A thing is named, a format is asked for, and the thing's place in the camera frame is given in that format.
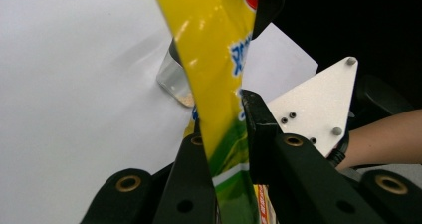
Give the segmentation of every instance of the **white paper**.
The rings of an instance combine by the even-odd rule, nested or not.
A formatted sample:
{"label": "white paper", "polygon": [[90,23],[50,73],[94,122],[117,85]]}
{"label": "white paper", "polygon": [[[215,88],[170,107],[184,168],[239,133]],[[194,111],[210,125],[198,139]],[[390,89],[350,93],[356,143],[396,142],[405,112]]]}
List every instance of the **white paper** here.
{"label": "white paper", "polygon": [[[155,0],[0,8],[0,223],[79,223],[114,173],[174,160],[191,110],[155,80],[171,40]],[[274,26],[247,63],[266,101],[317,68]]]}

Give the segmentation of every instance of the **metal screw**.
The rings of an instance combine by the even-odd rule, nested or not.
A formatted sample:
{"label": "metal screw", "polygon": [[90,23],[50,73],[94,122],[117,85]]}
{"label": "metal screw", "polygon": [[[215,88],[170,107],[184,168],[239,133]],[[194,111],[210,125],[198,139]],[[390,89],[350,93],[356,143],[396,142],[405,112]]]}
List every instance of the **metal screw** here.
{"label": "metal screw", "polygon": [[356,58],[349,57],[345,63],[351,66],[351,65],[354,65],[356,62],[357,62]]}
{"label": "metal screw", "polygon": [[336,135],[336,136],[340,136],[342,134],[342,129],[339,127],[335,127],[332,129],[332,134]]}

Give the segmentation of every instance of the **yellow plastic bag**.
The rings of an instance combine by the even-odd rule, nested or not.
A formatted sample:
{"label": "yellow plastic bag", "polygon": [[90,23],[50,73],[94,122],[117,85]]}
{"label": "yellow plastic bag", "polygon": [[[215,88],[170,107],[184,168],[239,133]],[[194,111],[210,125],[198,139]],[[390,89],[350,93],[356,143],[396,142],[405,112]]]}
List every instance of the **yellow plastic bag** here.
{"label": "yellow plastic bag", "polygon": [[258,0],[157,0],[189,80],[224,224],[259,223],[242,71]]}

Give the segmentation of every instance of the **mounting hole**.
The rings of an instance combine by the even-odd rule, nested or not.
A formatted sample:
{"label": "mounting hole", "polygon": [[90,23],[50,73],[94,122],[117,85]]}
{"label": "mounting hole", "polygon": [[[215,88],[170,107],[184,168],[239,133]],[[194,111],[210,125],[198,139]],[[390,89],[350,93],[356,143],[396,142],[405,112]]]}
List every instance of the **mounting hole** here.
{"label": "mounting hole", "polygon": [[202,145],[203,144],[202,136],[194,136],[192,137],[192,139],[190,139],[190,142],[192,142],[192,144],[195,144],[195,145]]}
{"label": "mounting hole", "polygon": [[302,146],[302,144],[304,144],[300,139],[294,136],[285,137],[285,143],[290,146]]}
{"label": "mounting hole", "polygon": [[316,138],[314,138],[314,137],[311,137],[311,138],[310,138],[310,142],[311,142],[312,144],[316,144],[316,143],[317,143],[317,139],[316,139]]}
{"label": "mounting hole", "polygon": [[193,209],[193,202],[190,200],[183,200],[177,204],[177,210],[181,213],[188,213]]}
{"label": "mounting hole", "polygon": [[353,214],[356,212],[356,209],[354,209],[353,205],[351,205],[350,203],[343,201],[343,200],[339,200],[336,203],[338,209],[340,209],[341,211],[348,213],[348,214]]}
{"label": "mounting hole", "polygon": [[282,119],[280,120],[280,122],[282,123],[282,124],[286,124],[286,123],[288,123],[288,119],[286,118],[286,117],[282,117]]}
{"label": "mounting hole", "polygon": [[136,175],[129,175],[119,179],[117,184],[115,185],[115,188],[119,192],[129,192],[133,191],[138,186],[140,186],[140,183],[140,177]]}
{"label": "mounting hole", "polygon": [[397,195],[404,195],[408,192],[406,185],[391,176],[376,175],[375,182],[382,189]]}

